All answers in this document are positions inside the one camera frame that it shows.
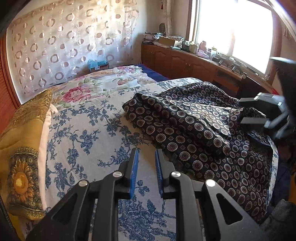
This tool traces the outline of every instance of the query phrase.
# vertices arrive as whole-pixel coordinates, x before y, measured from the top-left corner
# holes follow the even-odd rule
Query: sunflower
[[[26,202],[29,199],[33,201],[32,170],[26,161],[18,159],[12,168],[11,181],[13,183],[12,195],[20,202]]]

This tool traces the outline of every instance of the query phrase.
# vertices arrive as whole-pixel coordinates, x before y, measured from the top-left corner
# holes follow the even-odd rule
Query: blue floral bedsheet
[[[122,104],[136,92],[160,93],[196,82],[201,81],[184,78],[120,90],[54,115],[47,146],[46,211],[80,180],[101,180],[117,170],[137,147],[140,153],[135,196],[118,203],[119,240],[176,240],[175,201],[162,200],[158,193],[155,147],[126,120]],[[276,167],[271,177],[273,184]],[[33,222],[27,222],[24,234],[33,226]]]

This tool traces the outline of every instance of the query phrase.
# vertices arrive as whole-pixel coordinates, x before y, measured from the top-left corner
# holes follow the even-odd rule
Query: pink floral fabric
[[[114,91],[156,83],[138,66],[120,66],[53,86],[52,104],[60,111]]]

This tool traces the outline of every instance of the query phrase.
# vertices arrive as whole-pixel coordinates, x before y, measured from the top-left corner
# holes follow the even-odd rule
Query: bedsheet
[[[78,77],[50,87],[52,104],[60,111],[96,97],[145,84],[156,83],[139,66],[120,66]]]
[[[137,147],[140,153],[135,196],[118,204],[119,240],[176,240],[175,201],[162,200],[158,193],[155,147],[148,136],[126,120],[122,104],[135,93],[155,94],[197,82],[201,81],[184,78],[120,90],[53,116],[46,161],[47,211],[80,180],[100,180],[117,170],[129,158],[131,149]],[[276,156],[274,150],[269,199],[276,177]],[[33,226],[33,222],[27,222],[24,234]]]

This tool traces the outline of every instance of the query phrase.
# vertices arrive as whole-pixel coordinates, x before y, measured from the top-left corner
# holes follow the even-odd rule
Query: blue gripper pad
[[[159,160],[159,155],[157,150],[155,151],[155,167],[156,167],[156,175],[157,175],[157,182],[158,182],[158,190],[160,197],[163,197],[163,174],[161,171],[161,165]]]
[[[133,197],[133,195],[135,193],[138,163],[139,163],[139,150],[136,149],[134,162],[133,162],[133,168],[132,168],[132,172],[131,172],[131,180],[130,180],[130,199]]]

